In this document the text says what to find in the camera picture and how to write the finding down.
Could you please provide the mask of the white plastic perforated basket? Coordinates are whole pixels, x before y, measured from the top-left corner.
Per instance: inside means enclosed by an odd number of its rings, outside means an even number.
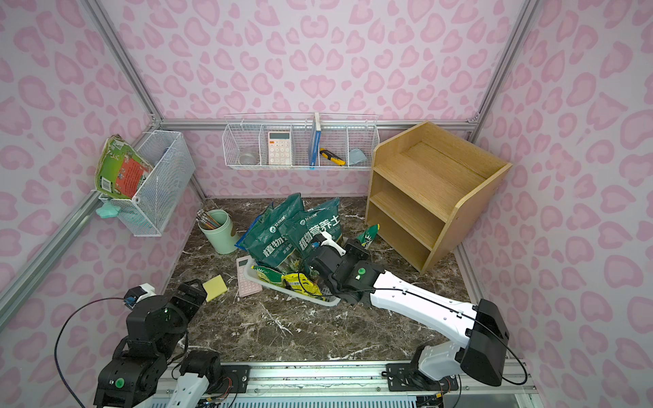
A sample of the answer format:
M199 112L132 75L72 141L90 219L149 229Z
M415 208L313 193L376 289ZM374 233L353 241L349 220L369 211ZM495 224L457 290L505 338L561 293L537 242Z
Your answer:
M258 265L257 262L253 259L254 265L251 270L248 270L247 277L250 281L256 282L263 287L276 290L277 292L282 292L291 297L295 297L301 300L306 300L318 304L320 306L334 307L338 305L340 299L332 294L332 292L326 287L322 282L322 279L318 276L318 273L313 270L311 267L304 265L304 262L301 258L300 269L298 272L294 273L304 273L308 278L310 278L314 283L316 283L322 291L322 297L314 299L313 297L304 296L297 292L294 292L286 287L282 277L287 274L282 274L282 272L274 270L272 268Z

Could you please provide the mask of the yellow fertilizer packet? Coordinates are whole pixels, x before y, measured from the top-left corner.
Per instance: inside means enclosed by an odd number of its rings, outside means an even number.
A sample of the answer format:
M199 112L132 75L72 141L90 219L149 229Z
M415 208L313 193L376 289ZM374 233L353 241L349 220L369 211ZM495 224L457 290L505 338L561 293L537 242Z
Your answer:
M319 286L304 273L287 274L282 277L282 280L286 287L294 292L314 299L322 297Z

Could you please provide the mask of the dark green soil bag front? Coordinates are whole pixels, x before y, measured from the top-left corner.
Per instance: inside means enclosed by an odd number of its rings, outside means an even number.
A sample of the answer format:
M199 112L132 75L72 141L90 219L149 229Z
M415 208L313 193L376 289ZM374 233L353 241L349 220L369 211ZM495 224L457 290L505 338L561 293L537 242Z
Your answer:
M321 232L329 233L333 241L341 240L339 205L339 198L324 202L313 209L300 211L279 227L282 237L290 241L302 260L309 257L313 251L311 242Z

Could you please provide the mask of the dark green soil bag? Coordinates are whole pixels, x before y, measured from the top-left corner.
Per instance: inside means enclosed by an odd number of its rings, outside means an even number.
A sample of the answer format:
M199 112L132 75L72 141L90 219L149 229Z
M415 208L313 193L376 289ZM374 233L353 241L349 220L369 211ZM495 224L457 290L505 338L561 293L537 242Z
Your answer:
M309 257L313 251L311 242L321 232L329 233L333 241L341 240L339 205L339 198L324 202L313 209L300 211L279 227L282 237L290 241L302 260Z
M245 248L258 265L263 265L282 274L298 272L301 258L290 241L282 237L279 227L292 216L304 210L299 193L292 194L274 207L265 220L258 224L248 236Z

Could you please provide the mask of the light green blue soil bag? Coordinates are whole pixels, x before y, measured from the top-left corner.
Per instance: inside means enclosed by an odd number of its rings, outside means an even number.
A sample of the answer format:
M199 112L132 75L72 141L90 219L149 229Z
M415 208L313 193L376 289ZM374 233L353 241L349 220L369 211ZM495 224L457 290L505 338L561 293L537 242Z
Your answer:
M251 236L253 234L253 230L256 228L256 226L260 223L262 223L265 218L272 212L274 209L275 204L271 202L265 210L259 214L254 221L250 224L246 232L242 235L242 237L238 240L238 242L235 244L235 247L238 248L239 250L247 251L245 248L245 242L248 239L248 236Z

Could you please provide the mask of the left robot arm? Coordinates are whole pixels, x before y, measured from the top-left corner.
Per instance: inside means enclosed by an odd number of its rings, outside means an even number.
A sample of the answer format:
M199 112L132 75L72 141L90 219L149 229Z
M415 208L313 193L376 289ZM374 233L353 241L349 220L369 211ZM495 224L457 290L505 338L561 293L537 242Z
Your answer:
M182 283L173 297L155 294L150 284L127 291L130 309L128 334L117 345L112 360L98 377L97 407L136 407L156 394L159 379L173 360L173 352L188 333L190 321L207 300L200 280ZM207 391L230 387L219 354L185 351L172 407L195 407Z

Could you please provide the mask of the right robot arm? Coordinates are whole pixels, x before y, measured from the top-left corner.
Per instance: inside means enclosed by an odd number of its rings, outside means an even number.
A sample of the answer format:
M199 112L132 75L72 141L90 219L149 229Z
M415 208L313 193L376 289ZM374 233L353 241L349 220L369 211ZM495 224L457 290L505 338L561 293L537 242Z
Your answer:
M448 338L416 350L405 373L416 386L458 374L491 387L503 383L509 334L496 304L459 302L416 287L371 262L358 241L340 246L315 240L306 262L337 298L387 309Z

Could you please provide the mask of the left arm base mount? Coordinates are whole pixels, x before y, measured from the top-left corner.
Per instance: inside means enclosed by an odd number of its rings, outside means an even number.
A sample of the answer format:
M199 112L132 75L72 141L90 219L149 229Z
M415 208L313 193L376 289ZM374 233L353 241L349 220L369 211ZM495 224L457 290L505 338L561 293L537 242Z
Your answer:
M190 396L203 390L208 395L244 394L252 367L250 365L221 365L189 363L183 365L177 380L177 396Z

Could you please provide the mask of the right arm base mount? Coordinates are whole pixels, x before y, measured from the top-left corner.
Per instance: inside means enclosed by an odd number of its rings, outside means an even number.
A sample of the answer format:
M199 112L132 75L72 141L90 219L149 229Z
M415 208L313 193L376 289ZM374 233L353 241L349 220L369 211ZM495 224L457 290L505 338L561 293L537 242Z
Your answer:
M447 376L433 380L414 368L410 363L389 363L381 372L390 392L430 391L447 394L459 391L456 377Z

